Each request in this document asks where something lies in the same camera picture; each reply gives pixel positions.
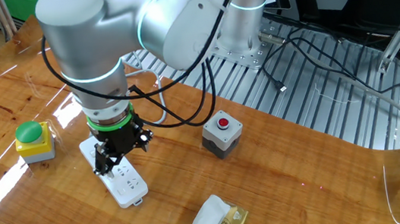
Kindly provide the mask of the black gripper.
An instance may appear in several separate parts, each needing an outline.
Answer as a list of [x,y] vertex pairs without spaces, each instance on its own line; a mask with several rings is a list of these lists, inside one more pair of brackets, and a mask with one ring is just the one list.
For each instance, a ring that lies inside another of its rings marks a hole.
[[134,148],[142,148],[148,152],[149,143],[154,133],[143,128],[143,122],[137,118],[129,118],[117,125],[91,125],[90,131],[97,139],[95,144],[94,174],[108,175],[114,166],[118,165],[124,155]]

